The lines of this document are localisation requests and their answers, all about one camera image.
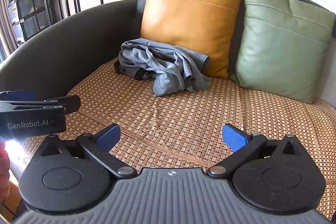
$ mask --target gray cloth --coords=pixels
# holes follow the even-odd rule
[[[139,38],[121,45],[119,61],[133,75],[139,68],[154,71],[155,96],[206,90],[210,86],[210,80],[200,72],[209,66],[209,57],[183,47]]]

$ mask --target green leather pillow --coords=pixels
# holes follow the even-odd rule
[[[312,103],[335,14],[298,0],[244,1],[237,83]]]

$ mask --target light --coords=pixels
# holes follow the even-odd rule
[[[6,142],[5,150],[8,153],[11,163],[18,165],[22,169],[25,169],[26,166],[23,163],[23,159],[25,158],[26,154],[22,146],[16,140]]]

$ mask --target pillow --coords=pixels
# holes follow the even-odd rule
[[[244,0],[236,81],[312,103],[335,14],[298,0]]]
[[[140,37],[210,57],[209,76],[227,79],[228,53],[241,0],[146,0]]]

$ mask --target sofa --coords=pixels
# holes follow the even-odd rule
[[[317,5],[310,0],[300,0]],[[0,66],[0,90],[34,91],[35,100],[77,94],[78,112],[67,115],[61,139],[96,133],[116,122],[120,142],[110,151],[138,171],[142,167],[202,167],[229,156],[221,129],[231,123],[271,139],[295,134],[326,180],[318,211],[336,209],[336,110],[323,99],[312,104],[209,77],[208,90],[155,97],[153,80],[136,81],[114,70],[120,46],[139,37],[146,0],[104,4],[72,15],[27,41]],[[233,72],[244,29],[241,2],[231,40]],[[27,165],[45,136],[22,140]]]

